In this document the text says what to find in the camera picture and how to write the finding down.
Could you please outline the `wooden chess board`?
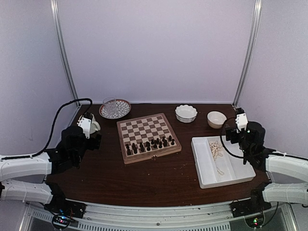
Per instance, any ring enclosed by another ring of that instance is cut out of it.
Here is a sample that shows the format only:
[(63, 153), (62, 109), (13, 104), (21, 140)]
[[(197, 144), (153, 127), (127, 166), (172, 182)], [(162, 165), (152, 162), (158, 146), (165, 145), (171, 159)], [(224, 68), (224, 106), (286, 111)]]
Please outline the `wooden chess board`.
[[(178, 153), (182, 150), (182, 146), (177, 138), (171, 124), (165, 114), (154, 114), (143, 117), (118, 121), (117, 130), (121, 146), (121, 152), (124, 164), (132, 164), (148, 159)], [(151, 150), (147, 151), (146, 142), (151, 143), (151, 139), (156, 140), (157, 149), (151, 145)], [(171, 145), (171, 140), (175, 140), (175, 144)], [(167, 147), (159, 148), (159, 142), (168, 141)], [(140, 142), (143, 143), (145, 152), (141, 152)], [(132, 144), (138, 148), (138, 153), (134, 154)], [(132, 155), (127, 155), (126, 144), (130, 146)]]

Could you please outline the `white foam tray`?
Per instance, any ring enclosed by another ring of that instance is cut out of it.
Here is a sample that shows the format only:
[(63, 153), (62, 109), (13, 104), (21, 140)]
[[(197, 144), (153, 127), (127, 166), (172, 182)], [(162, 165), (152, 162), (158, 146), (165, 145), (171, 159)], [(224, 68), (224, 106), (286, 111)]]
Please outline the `white foam tray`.
[(225, 136), (193, 137), (191, 146), (202, 189), (248, 182), (256, 176), (249, 163), (243, 164), (239, 144)]

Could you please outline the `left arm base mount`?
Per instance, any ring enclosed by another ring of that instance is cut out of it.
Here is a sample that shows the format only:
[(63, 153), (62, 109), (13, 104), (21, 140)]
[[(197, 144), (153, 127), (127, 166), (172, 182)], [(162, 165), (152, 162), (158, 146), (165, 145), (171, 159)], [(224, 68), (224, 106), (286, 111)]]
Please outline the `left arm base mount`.
[(76, 226), (78, 219), (84, 217), (86, 204), (65, 200), (63, 204), (43, 204), (43, 208), (52, 214), (51, 224), (57, 230), (64, 230), (70, 225)]

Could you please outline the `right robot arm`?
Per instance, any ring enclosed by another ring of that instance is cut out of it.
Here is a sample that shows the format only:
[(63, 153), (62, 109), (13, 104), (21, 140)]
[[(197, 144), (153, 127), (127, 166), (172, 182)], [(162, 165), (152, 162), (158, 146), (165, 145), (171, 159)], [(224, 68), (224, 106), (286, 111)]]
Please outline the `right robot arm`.
[(308, 160), (303, 157), (281, 153), (263, 146), (265, 129), (258, 122), (250, 121), (243, 128), (226, 128), (226, 140), (239, 144), (243, 164), (268, 173), (278, 173), (301, 180), (301, 183), (261, 184), (251, 191), (247, 209), (257, 212), (266, 203), (285, 202), (308, 206)]

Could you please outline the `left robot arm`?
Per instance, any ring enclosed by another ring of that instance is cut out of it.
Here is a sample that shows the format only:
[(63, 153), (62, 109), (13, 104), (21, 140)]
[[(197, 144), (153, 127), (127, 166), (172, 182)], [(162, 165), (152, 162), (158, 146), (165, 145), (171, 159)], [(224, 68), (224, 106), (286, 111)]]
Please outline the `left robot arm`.
[(5, 156), (0, 159), (0, 198), (37, 202), (59, 214), (66, 213), (71, 205), (56, 183), (30, 183), (18, 181), (32, 175), (55, 175), (73, 167), (79, 168), (87, 150), (99, 149), (101, 133), (96, 130), (86, 135), (81, 127), (70, 126), (61, 133), (55, 148), (40, 154)]

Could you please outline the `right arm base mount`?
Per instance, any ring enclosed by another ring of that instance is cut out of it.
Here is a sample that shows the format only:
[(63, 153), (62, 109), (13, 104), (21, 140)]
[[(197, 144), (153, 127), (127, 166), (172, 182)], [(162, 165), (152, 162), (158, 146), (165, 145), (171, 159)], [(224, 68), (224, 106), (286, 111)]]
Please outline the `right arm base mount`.
[(229, 204), (234, 218), (242, 217), (249, 228), (261, 228), (266, 223), (264, 212), (271, 208), (271, 203), (253, 202), (252, 199), (236, 200)]

